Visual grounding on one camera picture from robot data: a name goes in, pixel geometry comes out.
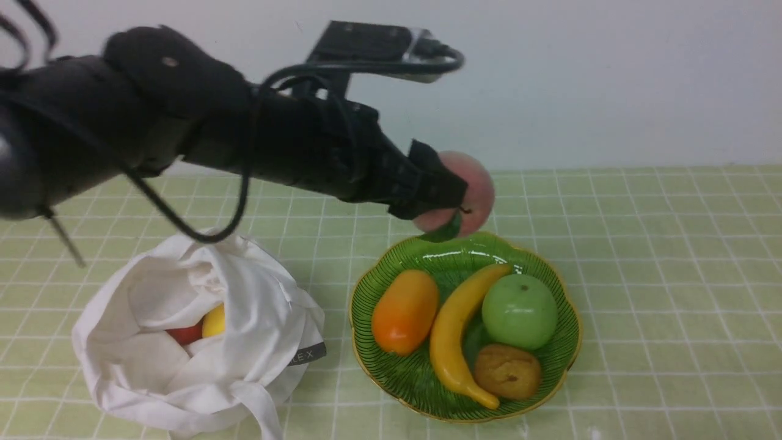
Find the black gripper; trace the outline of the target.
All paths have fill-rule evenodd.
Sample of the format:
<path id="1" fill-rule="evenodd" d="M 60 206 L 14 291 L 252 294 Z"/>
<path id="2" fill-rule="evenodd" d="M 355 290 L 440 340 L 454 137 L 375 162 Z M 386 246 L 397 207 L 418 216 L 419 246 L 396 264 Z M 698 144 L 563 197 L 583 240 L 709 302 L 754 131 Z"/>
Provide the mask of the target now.
<path id="1" fill-rule="evenodd" d="M 460 208 L 467 192 L 467 182 L 430 145 L 412 140 L 404 155 L 366 106 L 341 114 L 318 98 L 266 93 L 254 148 L 255 178 L 350 203 L 388 204 L 402 220 Z"/>

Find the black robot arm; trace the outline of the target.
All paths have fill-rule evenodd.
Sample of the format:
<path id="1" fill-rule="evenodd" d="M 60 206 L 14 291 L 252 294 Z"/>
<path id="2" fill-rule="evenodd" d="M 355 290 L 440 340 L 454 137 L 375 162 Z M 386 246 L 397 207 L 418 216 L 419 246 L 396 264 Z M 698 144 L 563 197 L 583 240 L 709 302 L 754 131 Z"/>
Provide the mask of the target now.
<path id="1" fill-rule="evenodd" d="M 36 217 L 125 171 L 176 160 L 386 204 L 411 219 L 458 208 L 465 178 L 432 147 L 403 153 L 379 112 L 347 100 L 354 73 L 433 83 L 464 62 L 430 31 L 332 21 L 303 64 L 252 84 L 168 27 L 114 34 L 100 56 L 67 57 L 2 80 L 2 217 Z"/>

